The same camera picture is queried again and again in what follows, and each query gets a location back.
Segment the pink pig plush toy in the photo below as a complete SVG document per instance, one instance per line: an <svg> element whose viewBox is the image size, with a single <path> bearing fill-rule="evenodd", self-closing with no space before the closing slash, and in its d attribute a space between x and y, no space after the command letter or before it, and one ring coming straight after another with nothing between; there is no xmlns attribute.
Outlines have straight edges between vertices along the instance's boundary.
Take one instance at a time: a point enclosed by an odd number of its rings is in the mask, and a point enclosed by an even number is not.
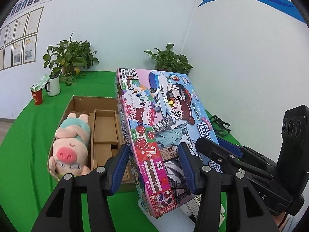
<svg viewBox="0 0 309 232"><path fill-rule="evenodd" d="M88 167L88 145L91 137L89 116L88 113L77 116L75 112L71 112L57 128L52 156L48 161L50 172L61 177L67 173L81 176L91 172Z"/></svg>

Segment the blue board game box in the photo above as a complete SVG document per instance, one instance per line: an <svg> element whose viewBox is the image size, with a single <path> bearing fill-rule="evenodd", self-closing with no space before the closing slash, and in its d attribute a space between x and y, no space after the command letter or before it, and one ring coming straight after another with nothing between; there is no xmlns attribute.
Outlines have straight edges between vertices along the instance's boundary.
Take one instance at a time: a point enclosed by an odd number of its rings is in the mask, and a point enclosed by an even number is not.
<svg viewBox="0 0 309 232"><path fill-rule="evenodd" d="M120 68L116 95L141 205L160 217L194 198L179 162L181 143L205 165L221 171L195 147L199 138L216 142L216 134L187 75Z"/></svg>

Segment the large cardboard box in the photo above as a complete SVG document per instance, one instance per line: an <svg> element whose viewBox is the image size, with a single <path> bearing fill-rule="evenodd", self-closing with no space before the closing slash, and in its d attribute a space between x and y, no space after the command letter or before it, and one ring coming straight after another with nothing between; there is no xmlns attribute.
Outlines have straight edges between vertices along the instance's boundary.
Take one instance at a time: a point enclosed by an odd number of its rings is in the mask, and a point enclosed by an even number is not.
<svg viewBox="0 0 309 232"><path fill-rule="evenodd" d="M86 175L114 157L125 144L117 100L73 96L61 117L47 160L51 177Z"/></svg>

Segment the green white medicine box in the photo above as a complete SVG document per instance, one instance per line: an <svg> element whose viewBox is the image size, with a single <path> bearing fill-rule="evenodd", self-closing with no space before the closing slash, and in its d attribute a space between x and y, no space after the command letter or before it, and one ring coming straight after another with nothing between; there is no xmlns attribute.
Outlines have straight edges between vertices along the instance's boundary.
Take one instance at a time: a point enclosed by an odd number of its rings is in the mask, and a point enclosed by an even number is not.
<svg viewBox="0 0 309 232"><path fill-rule="evenodd" d="M201 195L197 195L194 199L188 201L180 207L183 213L185 213L194 223L196 223L196 219L199 213L200 201Z"/></svg>

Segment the white device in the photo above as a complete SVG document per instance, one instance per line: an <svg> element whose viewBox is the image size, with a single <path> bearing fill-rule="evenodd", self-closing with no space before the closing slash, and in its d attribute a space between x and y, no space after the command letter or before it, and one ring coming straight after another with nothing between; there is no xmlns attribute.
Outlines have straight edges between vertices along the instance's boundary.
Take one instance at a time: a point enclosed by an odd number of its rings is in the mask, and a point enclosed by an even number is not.
<svg viewBox="0 0 309 232"><path fill-rule="evenodd" d="M137 203L144 215L158 231L189 232L194 230L195 223L185 214L184 211L181 210L180 207L159 218L154 218L143 209L140 199Z"/></svg>

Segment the green tablecloth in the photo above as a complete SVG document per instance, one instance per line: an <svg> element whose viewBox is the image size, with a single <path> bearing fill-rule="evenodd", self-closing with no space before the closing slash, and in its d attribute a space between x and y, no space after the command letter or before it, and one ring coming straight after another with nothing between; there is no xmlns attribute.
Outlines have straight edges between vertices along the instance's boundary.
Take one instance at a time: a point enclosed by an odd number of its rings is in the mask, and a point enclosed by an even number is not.
<svg viewBox="0 0 309 232"><path fill-rule="evenodd" d="M17 231L31 231L56 182L47 170L55 130L73 96L115 97L115 72L86 72L59 95L29 102L1 144L1 207Z"/></svg>

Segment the right potted green plant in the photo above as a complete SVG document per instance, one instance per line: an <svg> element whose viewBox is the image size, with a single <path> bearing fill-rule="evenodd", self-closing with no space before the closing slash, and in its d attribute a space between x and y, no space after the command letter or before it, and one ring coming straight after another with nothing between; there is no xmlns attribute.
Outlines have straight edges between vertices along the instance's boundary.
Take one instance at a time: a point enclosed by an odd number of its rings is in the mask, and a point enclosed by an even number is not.
<svg viewBox="0 0 309 232"><path fill-rule="evenodd" d="M188 75L193 66L188 62L185 55L176 54L173 47L173 43L168 43L165 50L154 48L156 53L150 50L144 52L155 62L155 70Z"/></svg>

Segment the potted green plant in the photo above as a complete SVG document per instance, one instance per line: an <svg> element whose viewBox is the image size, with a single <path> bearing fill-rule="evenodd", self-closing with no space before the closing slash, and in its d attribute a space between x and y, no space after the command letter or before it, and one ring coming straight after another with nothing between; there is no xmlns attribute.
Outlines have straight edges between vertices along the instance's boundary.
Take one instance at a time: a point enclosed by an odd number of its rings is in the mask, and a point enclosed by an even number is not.
<svg viewBox="0 0 309 232"><path fill-rule="evenodd" d="M43 67L48 68L51 75L58 75L66 85L75 85L77 77L83 70L99 64L96 51L88 41L73 39L61 40L56 45L47 47L43 56Z"/></svg>
<svg viewBox="0 0 309 232"><path fill-rule="evenodd" d="M193 66L188 62L185 55L176 54L173 47L173 43L168 43L165 50L154 48L156 53L150 50L144 52L155 62L155 70L188 75Z"/></svg>

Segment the red paper cup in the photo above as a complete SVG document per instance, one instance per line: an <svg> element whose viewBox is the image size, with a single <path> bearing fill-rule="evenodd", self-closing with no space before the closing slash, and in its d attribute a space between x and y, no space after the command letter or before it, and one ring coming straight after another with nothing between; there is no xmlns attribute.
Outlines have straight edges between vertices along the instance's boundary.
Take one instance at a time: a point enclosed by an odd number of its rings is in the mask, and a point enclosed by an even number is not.
<svg viewBox="0 0 309 232"><path fill-rule="evenodd" d="M50 77L47 74L44 74L43 77L39 80L39 82L35 83L30 87L35 105L40 105L43 102L42 88L45 87L49 79Z"/></svg>

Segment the white enamel mug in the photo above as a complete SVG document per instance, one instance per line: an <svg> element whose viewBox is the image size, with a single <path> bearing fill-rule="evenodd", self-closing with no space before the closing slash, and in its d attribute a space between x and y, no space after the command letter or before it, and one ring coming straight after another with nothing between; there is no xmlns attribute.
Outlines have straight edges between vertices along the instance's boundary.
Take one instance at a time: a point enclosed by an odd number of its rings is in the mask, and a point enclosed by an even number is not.
<svg viewBox="0 0 309 232"><path fill-rule="evenodd" d="M49 79L45 84L45 90L49 96L56 96L60 94L61 92L60 80L57 74L49 76Z"/></svg>

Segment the left potted green plant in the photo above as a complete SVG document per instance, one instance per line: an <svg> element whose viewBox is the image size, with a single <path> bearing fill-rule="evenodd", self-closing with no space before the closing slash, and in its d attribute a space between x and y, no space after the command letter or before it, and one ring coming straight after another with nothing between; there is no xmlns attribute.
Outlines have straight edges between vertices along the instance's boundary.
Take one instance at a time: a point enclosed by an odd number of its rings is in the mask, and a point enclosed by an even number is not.
<svg viewBox="0 0 309 232"><path fill-rule="evenodd" d="M66 85L75 85L77 77L83 70L99 64L96 51L88 41L73 39L61 40L56 45L47 47L43 56L43 67L48 68L51 75L58 75Z"/></svg>

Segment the framed certificate lower right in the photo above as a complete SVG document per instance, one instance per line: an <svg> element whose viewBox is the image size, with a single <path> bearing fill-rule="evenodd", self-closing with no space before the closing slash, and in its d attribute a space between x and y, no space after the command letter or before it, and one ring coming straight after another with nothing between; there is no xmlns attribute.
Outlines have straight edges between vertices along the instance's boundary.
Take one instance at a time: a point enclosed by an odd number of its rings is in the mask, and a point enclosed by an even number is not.
<svg viewBox="0 0 309 232"><path fill-rule="evenodd" d="M32 63L36 60L37 34L24 39L23 64Z"/></svg>

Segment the framed certificate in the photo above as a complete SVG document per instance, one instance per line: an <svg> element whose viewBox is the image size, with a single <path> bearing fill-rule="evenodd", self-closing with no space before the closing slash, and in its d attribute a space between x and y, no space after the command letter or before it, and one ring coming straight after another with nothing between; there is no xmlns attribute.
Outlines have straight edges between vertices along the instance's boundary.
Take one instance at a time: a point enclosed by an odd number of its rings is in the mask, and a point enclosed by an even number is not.
<svg viewBox="0 0 309 232"><path fill-rule="evenodd" d="M24 39L23 64L32 63L36 60L37 34Z"/></svg>
<svg viewBox="0 0 309 232"><path fill-rule="evenodd" d="M27 26L25 29L25 36L36 34L38 32L43 7L33 10L29 14Z"/></svg>

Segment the framed certificate upper right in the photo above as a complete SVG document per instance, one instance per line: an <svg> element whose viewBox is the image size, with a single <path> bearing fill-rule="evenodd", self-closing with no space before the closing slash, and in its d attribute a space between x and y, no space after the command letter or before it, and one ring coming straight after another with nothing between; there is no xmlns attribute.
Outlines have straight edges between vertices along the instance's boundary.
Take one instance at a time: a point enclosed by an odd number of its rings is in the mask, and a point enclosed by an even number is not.
<svg viewBox="0 0 309 232"><path fill-rule="evenodd" d="M25 36L36 34L38 32L43 7L33 10L29 14L27 26L25 29Z"/></svg>

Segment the black plastic bracket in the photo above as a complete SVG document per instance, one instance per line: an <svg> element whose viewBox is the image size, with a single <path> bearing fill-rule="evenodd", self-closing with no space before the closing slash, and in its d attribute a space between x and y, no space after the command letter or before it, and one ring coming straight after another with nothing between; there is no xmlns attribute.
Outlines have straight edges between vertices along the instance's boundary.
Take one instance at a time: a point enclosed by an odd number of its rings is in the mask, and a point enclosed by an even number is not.
<svg viewBox="0 0 309 232"><path fill-rule="evenodd" d="M210 122L212 124L212 127L214 129L214 132L216 135L219 135L221 137L226 137L230 134L230 123L224 122L222 119L217 117L216 115L213 115L210 117Z"/></svg>

